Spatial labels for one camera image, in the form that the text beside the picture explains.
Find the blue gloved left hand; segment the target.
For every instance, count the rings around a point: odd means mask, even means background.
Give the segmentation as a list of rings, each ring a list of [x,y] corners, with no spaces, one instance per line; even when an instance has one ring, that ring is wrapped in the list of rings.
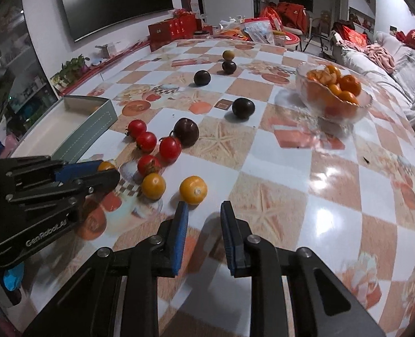
[[[25,273],[25,264],[19,263],[15,267],[2,271],[2,285],[8,291],[15,291],[20,288]]]

